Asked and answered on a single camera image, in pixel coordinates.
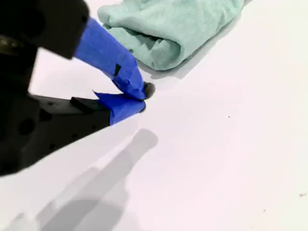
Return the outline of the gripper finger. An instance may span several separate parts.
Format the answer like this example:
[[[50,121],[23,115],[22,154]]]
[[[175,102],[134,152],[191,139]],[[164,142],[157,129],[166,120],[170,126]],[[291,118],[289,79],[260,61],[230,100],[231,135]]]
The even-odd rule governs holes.
[[[141,113],[144,100],[125,94],[96,93],[96,99],[33,95],[38,103],[34,130],[20,151],[19,166],[29,167],[51,153],[103,128]]]
[[[143,81],[134,56],[90,16],[85,1],[38,0],[36,10],[43,24],[38,46],[99,69],[129,97],[146,100],[153,95],[155,87]]]

